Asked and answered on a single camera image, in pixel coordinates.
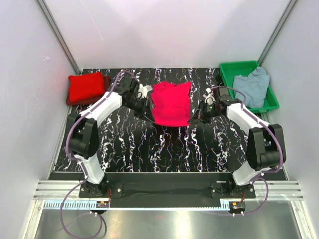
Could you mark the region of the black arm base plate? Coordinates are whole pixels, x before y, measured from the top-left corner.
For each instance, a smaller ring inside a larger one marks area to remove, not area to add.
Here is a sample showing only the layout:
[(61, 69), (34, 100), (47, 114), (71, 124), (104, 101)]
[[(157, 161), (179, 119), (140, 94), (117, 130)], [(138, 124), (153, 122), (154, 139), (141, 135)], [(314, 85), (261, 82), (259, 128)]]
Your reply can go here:
[(106, 173), (102, 183), (94, 186), (84, 183), (81, 198), (124, 198), (130, 195), (196, 195), (213, 199), (254, 199), (251, 184), (236, 186), (230, 181), (231, 173)]

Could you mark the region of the aluminium front rail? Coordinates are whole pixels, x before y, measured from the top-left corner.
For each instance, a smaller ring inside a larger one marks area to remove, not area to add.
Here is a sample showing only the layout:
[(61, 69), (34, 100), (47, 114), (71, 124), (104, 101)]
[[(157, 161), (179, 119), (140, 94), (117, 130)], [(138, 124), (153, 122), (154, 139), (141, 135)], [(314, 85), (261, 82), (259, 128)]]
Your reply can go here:
[(246, 199), (261, 200), (268, 195), (269, 200), (302, 200), (303, 196), (296, 181), (268, 181), (264, 183), (258, 180), (248, 185), (244, 192), (230, 193), (226, 191), (226, 182), (207, 181), (114, 181), (107, 182), (107, 189), (110, 193), (96, 193), (84, 184), (71, 192), (71, 198), (105, 198), (110, 195), (112, 198), (124, 198), (131, 194), (165, 195), (165, 196), (199, 196), (203, 195), (213, 199)]

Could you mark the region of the magenta t shirt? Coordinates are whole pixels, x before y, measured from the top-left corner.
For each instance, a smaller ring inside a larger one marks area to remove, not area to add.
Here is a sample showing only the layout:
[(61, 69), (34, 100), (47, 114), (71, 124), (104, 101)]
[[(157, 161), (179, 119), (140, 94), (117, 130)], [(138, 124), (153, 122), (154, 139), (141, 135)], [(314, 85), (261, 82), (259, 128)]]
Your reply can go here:
[(190, 119), (191, 82), (173, 84), (160, 82), (153, 85), (152, 114), (155, 124), (169, 127), (188, 126)]

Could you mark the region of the folded dark red t shirt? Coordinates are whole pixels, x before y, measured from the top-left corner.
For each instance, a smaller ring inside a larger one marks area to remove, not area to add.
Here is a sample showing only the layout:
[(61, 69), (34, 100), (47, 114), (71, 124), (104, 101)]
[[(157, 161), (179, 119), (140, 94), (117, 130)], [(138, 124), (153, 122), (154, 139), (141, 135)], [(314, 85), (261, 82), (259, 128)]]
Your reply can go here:
[[(111, 83), (111, 79), (109, 76), (103, 76), (103, 80), (104, 80), (104, 88), (105, 90), (107, 90), (110, 86)], [(96, 103), (98, 100), (100, 100), (103, 97), (104, 94), (101, 94), (99, 96), (95, 96), (92, 98), (87, 98), (84, 100), (80, 100), (80, 101), (76, 101), (76, 102), (72, 102), (70, 100), (70, 94), (67, 94), (67, 98), (66, 98), (66, 105), (67, 106), (87, 106), (90, 104), (94, 104)]]

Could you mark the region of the grey blue t shirt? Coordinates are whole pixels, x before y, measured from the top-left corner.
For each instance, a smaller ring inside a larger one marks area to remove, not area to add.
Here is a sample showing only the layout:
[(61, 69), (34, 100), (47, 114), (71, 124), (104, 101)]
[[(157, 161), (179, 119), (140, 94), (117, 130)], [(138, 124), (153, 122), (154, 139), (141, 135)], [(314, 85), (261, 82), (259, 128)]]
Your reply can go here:
[(238, 75), (234, 77), (233, 88), (235, 98), (244, 101), (244, 97), (237, 91), (246, 96), (245, 106), (249, 108), (262, 108), (270, 83), (270, 75), (262, 67), (257, 67), (248, 76)]

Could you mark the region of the green plastic bin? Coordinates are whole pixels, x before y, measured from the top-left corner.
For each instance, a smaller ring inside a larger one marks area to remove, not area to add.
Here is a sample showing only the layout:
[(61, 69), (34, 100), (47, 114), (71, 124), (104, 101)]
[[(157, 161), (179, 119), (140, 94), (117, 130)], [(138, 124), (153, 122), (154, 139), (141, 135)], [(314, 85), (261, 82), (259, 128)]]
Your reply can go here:
[(255, 60), (220, 64), (220, 75), (232, 98), (247, 100), (245, 106), (253, 113), (266, 113), (279, 108), (279, 102), (270, 87), (270, 75)]

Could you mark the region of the orange connector box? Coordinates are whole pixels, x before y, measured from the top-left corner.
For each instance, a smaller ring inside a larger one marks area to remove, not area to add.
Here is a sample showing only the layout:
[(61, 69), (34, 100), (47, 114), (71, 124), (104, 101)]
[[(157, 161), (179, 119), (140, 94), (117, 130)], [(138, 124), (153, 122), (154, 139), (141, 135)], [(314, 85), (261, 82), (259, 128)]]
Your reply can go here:
[(110, 207), (110, 200), (97, 201), (96, 208), (108, 209)]
[(245, 201), (230, 202), (230, 209), (235, 211), (245, 211), (246, 203)]

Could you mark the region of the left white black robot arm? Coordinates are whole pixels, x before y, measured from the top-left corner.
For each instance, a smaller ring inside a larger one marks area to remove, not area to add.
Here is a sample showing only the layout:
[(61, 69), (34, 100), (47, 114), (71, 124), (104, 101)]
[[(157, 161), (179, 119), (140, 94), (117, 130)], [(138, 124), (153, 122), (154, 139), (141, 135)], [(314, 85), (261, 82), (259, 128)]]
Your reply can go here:
[(101, 123), (122, 106), (131, 109), (135, 118), (154, 123), (152, 91), (152, 86), (144, 86), (135, 78), (116, 80), (95, 104), (79, 114), (68, 116), (65, 152), (83, 170), (82, 193), (87, 193), (90, 197), (105, 197), (111, 193), (107, 176), (97, 156), (100, 146), (98, 129)]

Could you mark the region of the aluminium corner post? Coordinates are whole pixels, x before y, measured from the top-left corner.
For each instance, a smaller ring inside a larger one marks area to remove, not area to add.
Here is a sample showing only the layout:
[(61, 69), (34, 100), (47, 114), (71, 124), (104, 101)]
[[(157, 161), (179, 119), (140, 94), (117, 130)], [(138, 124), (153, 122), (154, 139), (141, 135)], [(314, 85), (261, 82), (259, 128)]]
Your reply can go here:
[(71, 68), (73, 69), (74, 73), (76, 75), (79, 75), (82, 70), (80, 69), (80, 67), (78, 66), (78, 64), (76, 63), (75, 58), (73, 57), (54, 17), (53, 14), (51, 13), (46, 1), (44, 0), (35, 0), (36, 4), (38, 5), (40, 11), (42, 12), (47, 24), (49, 25), (53, 35), (55, 36), (61, 50), (63, 51), (66, 59), (68, 60)]
[(280, 33), (284, 29), (285, 24), (287, 23), (289, 17), (293, 13), (295, 7), (299, 3), (299, 0), (289, 0), (287, 6), (285, 7), (281, 17), (279, 18), (273, 32), (271, 33), (263, 51), (258, 58), (259, 65), (263, 65), (268, 56), (269, 52), (271, 51), (274, 43), (276, 42), (277, 38), (279, 37)]

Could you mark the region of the right aluminium corner post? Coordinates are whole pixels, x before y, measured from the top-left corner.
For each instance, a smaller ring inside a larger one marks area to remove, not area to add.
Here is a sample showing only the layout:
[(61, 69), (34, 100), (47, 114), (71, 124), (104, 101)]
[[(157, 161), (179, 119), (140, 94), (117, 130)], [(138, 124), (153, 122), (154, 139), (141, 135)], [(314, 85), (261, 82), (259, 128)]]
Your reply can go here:
[(279, 37), (280, 33), (284, 29), (285, 24), (287, 23), (289, 17), (293, 13), (295, 7), (299, 3), (299, 0), (289, 0), (287, 6), (285, 7), (281, 17), (279, 18), (273, 32), (271, 33), (263, 51), (258, 58), (259, 65), (263, 65), (268, 56), (269, 52), (271, 51), (274, 43), (276, 42), (277, 38)]

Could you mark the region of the left aluminium corner post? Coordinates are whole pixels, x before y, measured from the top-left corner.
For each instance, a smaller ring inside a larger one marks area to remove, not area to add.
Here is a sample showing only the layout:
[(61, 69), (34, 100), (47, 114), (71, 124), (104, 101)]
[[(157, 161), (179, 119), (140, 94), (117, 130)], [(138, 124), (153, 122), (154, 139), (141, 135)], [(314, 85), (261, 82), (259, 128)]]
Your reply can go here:
[(55, 36), (61, 50), (63, 51), (66, 59), (68, 60), (71, 68), (73, 69), (74, 73), (76, 75), (79, 75), (82, 70), (80, 69), (80, 67), (78, 66), (78, 64), (76, 63), (75, 58), (73, 57), (54, 17), (53, 14), (51, 13), (46, 1), (44, 0), (35, 0), (36, 4), (38, 5), (40, 11), (42, 12), (47, 24), (49, 25), (53, 35)]

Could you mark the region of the left orange connector box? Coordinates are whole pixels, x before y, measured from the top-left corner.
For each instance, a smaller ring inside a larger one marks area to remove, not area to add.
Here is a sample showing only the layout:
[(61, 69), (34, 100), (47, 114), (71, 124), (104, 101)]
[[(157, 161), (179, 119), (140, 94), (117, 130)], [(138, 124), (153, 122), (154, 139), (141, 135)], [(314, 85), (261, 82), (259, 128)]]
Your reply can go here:
[(108, 209), (110, 207), (110, 200), (97, 201), (96, 208)]

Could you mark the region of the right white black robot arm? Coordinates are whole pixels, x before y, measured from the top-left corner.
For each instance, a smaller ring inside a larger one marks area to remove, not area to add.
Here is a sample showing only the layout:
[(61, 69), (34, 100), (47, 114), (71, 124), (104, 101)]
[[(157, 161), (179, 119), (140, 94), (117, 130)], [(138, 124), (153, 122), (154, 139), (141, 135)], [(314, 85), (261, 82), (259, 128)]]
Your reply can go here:
[(221, 186), (213, 187), (212, 192), (231, 197), (240, 197), (265, 173), (277, 173), (286, 161), (283, 128), (270, 124), (254, 115), (245, 106), (247, 100), (233, 99), (230, 87), (207, 88), (197, 111), (188, 121), (209, 123), (217, 116), (225, 116), (236, 123), (248, 136), (246, 161)]

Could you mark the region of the right orange connector box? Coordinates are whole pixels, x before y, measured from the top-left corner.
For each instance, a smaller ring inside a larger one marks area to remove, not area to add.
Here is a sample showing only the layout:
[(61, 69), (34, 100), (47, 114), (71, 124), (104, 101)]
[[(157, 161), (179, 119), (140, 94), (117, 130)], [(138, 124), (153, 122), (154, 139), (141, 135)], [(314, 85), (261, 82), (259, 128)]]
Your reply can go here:
[(246, 203), (245, 201), (230, 202), (230, 209), (235, 211), (245, 211)]

